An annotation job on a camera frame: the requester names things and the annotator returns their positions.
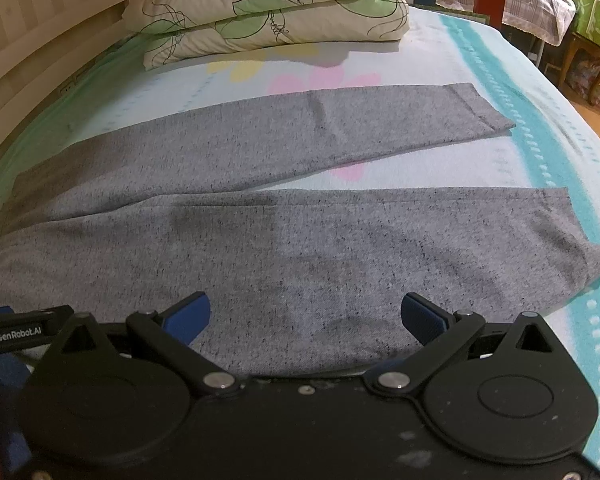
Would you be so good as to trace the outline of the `grey knit pants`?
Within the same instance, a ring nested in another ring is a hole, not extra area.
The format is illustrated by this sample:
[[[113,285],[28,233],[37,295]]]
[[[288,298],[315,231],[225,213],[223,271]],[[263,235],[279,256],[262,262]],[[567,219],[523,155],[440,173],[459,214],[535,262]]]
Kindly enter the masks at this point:
[[[470,84],[268,96],[73,144],[0,213],[0,307],[102,322],[205,292],[196,349],[238,374],[410,351],[408,292],[508,321],[600,278],[562,188],[290,190],[350,162],[509,132]]]

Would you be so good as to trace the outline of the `floral pastel bed sheet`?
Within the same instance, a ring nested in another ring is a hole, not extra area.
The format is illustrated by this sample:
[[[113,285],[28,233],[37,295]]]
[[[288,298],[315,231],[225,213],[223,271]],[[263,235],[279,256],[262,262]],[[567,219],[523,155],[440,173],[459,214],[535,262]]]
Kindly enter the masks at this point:
[[[108,54],[30,125],[0,161],[0,213],[24,172],[71,145],[192,110],[350,88],[470,84],[506,117],[499,136],[350,162],[286,182],[290,190],[562,188],[600,245],[600,138],[570,102],[494,29],[413,10],[388,44],[297,44],[190,58],[146,70],[149,42]],[[544,314],[600,406],[600,278]],[[600,467],[600,414],[586,454]]]

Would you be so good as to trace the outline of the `wooden side table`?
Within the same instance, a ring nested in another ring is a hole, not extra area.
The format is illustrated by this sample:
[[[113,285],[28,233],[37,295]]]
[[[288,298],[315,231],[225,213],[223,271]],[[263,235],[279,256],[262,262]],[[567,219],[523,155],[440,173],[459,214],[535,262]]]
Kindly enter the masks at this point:
[[[558,79],[559,88],[565,88],[573,62],[581,61],[584,58],[587,58],[589,61],[600,61],[600,44],[596,44],[596,42],[577,32],[572,32],[567,39],[565,54],[562,58],[562,67],[560,68]],[[598,88],[600,88],[600,69],[588,87],[588,94],[586,95],[588,104],[594,104],[594,91]]]

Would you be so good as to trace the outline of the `lower floral white pillow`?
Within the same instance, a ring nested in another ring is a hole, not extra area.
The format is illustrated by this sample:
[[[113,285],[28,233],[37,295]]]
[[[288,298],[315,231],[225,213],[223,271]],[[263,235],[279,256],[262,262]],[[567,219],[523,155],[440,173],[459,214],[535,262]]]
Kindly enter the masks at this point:
[[[399,41],[410,28],[409,10],[406,0],[337,0],[246,14],[151,40],[143,63],[152,70],[283,44]]]

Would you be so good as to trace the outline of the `plaid bedding pile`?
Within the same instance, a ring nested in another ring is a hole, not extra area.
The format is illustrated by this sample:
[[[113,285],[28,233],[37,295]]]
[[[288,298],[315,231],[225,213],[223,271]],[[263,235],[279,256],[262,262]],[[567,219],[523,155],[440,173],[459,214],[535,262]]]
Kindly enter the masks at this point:
[[[437,0],[447,9],[474,12],[475,0]],[[576,15],[571,0],[506,0],[503,24],[559,47]]]

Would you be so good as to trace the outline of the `cream wooden bed rail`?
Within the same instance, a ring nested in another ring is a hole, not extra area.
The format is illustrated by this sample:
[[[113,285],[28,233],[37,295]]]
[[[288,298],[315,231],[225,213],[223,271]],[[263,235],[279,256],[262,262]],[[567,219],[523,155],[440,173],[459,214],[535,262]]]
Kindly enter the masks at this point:
[[[0,155],[56,90],[125,37],[129,0],[0,0]]]

